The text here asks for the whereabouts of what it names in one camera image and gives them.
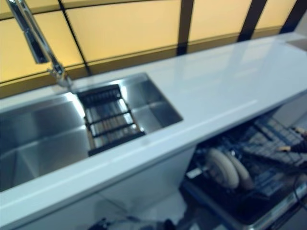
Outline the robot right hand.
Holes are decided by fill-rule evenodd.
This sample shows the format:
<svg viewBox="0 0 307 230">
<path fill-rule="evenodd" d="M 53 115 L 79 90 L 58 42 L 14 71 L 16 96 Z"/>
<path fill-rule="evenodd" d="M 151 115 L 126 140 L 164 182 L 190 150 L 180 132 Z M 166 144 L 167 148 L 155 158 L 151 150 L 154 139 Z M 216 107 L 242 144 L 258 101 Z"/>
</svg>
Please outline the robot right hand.
<svg viewBox="0 0 307 230">
<path fill-rule="evenodd" d="M 301 127 L 292 128 L 293 131 L 298 133 L 303 140 L 295 145 L 291 146 L 280 146 L 277 150 L 283 152 L 295 152 L 295 153 L 307 153 L 307 130 Z"/>
</svg>

